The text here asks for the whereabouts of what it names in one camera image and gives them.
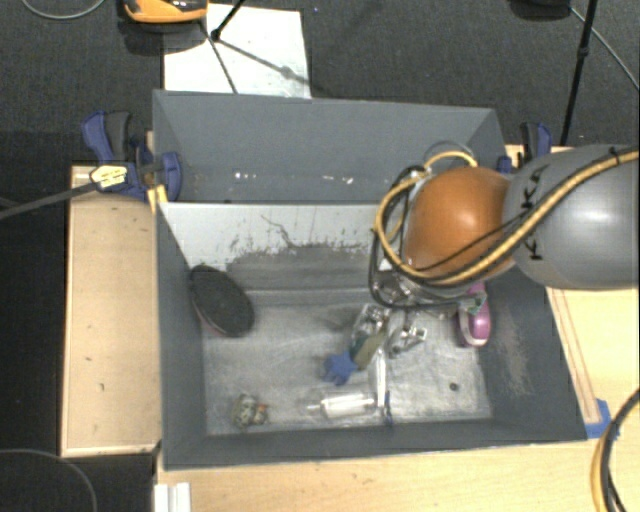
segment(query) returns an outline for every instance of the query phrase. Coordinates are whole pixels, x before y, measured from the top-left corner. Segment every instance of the wooden board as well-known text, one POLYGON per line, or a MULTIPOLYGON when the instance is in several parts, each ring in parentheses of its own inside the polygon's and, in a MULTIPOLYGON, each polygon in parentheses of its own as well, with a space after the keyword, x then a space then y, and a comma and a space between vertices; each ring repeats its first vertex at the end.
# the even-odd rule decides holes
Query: wooden board
MULTIPOLYGON (((86 169, 74 175, 76 184, 86 181, 86 169)), ((149 451, 161 436, 151 214, 134 200, 90 194, 72 202, 69 222, 61 452, 149 451)), ((597 414, 594 396, 615 412, 638 386, 637 290, 549 290, 549 298, 585 416, 597 414)), ((637 415, 630 421, 612 465, 628 510, 640 510, 639 423, 637 415)), ((160 467, 158 481, 190 482, 194 512, 582 512, 593 509, 594 447, 590 441, 169 473, 160 467)))
MULTIPOLYGON (((87 170, 74 168, 74 186, 87 170)), ((76 198, 68 244, 60 452, 150 451, 161 426, 149 207, 97 192, 76 198)))

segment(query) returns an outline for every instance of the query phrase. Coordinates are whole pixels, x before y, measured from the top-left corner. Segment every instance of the metal stand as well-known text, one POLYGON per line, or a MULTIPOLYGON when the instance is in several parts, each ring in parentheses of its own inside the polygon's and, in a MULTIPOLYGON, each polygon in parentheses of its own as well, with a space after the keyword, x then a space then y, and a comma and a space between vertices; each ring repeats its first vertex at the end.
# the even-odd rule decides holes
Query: metal stand
POLYGON ((580 86, 580 78, 582 77, 582 67, 584 66, 584 60, 587 58, 587 55, 589 55, 589 38, 591 37, 591 27, 593 26, 593 20, 596 16, 597 5, 598 0, 589 0, 584 28, 582 30, 582 38, 580 39, 580 46, 578 47, 578 60, 576 61, 576 69, 573 73, 573 84, 571 85, 569 103, 567 104, 567 110, 564 115, 564 126, 562 127, 562 136, 560 137, 561 146, 567 145, 573 110, 578 97, 578 87, 580 86))
POLYGON ((211 39, 213 41, 220 40, 220 36, 222 35, 222 31, 224 30, 224 27, 226 27, 227 24, 231 21, 231 19, 236 15, 236 13, 240 9, 240 7, 242 7, 242 4, 244 4, 245 1, 246 0, 238 0, 236 4, 232 7, 232 9, 229 11, 229 14, 227 14, 227 17, 222 20, 222 23, 220 23, 218 28, 211 31, 211 39))

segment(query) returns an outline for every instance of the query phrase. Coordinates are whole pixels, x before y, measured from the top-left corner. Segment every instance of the blue tape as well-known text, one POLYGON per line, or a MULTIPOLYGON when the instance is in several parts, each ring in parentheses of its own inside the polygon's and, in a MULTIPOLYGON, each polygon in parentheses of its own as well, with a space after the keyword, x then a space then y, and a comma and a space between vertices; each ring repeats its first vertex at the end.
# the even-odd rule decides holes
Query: blue tape
POLYGON ((611 412, 609 411, 609 406, 607 402, 604 400, 600 400, 596 398, 596 404, 598 405, 598 410, 600 411, 600 422, 599 423, 586 423, 585 429, 587 431, 587 437, 589 439, 598 439, 602 437, 602 435, 607 430, 609 423, 611 423, 611 412))

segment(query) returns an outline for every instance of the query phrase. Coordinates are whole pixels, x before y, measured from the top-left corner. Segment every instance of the small round object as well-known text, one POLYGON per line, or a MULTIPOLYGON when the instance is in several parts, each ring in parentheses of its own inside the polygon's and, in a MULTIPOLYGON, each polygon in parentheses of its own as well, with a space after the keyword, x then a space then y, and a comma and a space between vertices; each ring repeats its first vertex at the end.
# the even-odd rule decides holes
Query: small round object
POLYGON ((198 315, 214 333, 236 337, 253 327, 251 301, 226 272, 198 265, 191 270, 189 287, 198 315))

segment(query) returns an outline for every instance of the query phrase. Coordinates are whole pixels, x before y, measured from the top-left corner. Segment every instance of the yellow label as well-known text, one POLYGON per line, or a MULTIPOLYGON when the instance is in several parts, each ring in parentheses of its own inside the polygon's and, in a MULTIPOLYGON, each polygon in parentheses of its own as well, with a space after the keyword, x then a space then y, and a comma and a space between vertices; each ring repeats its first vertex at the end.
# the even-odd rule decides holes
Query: yellow label
POLYGON ((91 173, 91 179, 103 188, 120 185, 127 179, 127 168, 122 165, 101 165, 91 173))

